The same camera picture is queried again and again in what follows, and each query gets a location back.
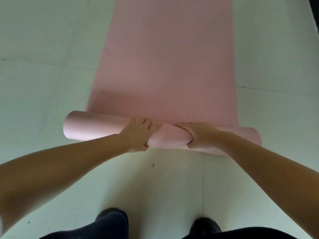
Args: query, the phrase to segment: yoga mat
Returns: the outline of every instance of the yoga mat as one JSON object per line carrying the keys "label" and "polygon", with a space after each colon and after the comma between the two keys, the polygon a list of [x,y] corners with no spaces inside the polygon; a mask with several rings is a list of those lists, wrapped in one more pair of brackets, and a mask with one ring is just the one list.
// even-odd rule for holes
{"label": "yoga mat", "polygon": [[66,137],[94,139],[147,117],[165,123],[150,147],[187,148],[191,134],[176,122],[260,144],[254,129],[238,128],[231,1],[117,0],[86,112],[67,117]]}

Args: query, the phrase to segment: person's right arm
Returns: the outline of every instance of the person's right arm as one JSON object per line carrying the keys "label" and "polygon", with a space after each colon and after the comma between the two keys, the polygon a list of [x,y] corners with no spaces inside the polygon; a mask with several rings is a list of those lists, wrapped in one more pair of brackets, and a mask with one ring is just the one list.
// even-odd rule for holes
{"label": "person's right arm", "polygon": [[192,133],[189,148],[217,147],[232,157],[311,237],[319,238],[319,173],[206,123],[176,124]]}

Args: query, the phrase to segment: pants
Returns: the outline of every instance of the pants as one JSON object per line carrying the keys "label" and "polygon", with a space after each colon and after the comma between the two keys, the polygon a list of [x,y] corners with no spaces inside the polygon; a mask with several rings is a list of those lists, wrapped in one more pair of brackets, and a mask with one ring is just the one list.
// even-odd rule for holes
{"label": "pants", "polygon": [[[112,212],[95,222],[71,231],[59,231],[40,239],[128,239],[128,218],[124,211]],[[295,239],[287,233],[264,227],[248,227],[226,231],[212,236],[187,235],[183,239],[238,239],[238,238],[281,238]]]}

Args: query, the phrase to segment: bare skin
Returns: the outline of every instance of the bare skin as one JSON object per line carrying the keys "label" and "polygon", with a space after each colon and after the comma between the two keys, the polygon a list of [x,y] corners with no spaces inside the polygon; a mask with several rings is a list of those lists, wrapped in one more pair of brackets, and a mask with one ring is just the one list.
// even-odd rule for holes
{"label": "bare skin", "polygon": [[120,134],[50,148],[0,165],[0,216],[3,233],[105,161],[126,152],[146,151],[161,127],[132,119]]}
{"label": "bare skin", "polygon": [[178,123],[193,134],[189,148],[217,147],[312,238],[319,238],[319,173],[206,123]]}

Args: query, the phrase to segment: dark pants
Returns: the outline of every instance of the dark pants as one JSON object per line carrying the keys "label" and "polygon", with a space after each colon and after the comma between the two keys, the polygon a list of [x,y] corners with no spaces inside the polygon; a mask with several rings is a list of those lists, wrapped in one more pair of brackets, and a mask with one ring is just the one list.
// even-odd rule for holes
{"label": "dark pants", "polygon": [[[72,231],[59,231],[40,239],[128,239],[129,226],[124,211],[112,212],[97,219],[93,223]],[[287,233],[264,227],[248,227],[226,231],[212,236],[187,235],[183,239],[238,239],[238,238],[282,238],[293,239]]]}

